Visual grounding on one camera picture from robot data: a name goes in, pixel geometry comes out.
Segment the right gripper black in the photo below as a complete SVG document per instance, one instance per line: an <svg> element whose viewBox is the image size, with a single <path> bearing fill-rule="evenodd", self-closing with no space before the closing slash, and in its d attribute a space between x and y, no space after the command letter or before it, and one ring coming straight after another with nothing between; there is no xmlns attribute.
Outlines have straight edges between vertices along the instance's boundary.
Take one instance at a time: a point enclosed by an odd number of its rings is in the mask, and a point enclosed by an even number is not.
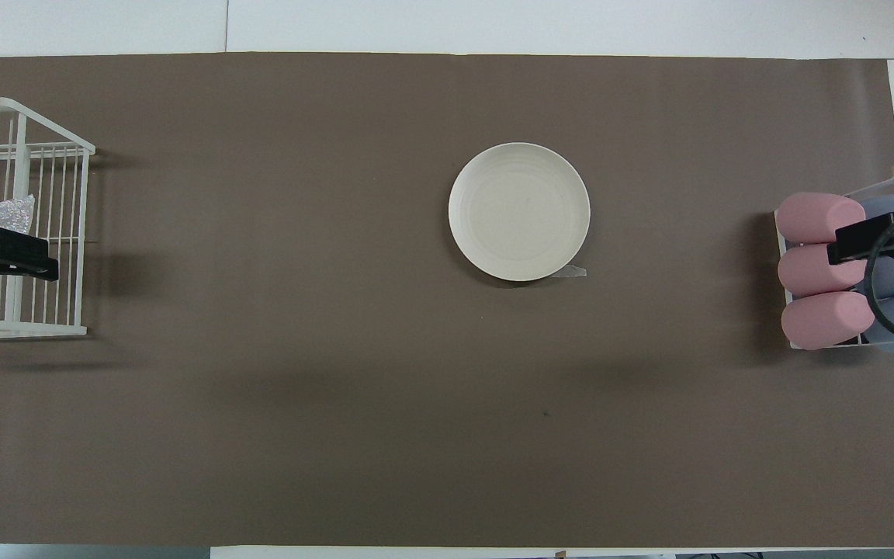
<svg viewBox="0 0 894 559"><path fill-rule="evenodd" d="M894 212L840 228L840 243L827 245L831 266L871 258L894 259Z"/></svg>

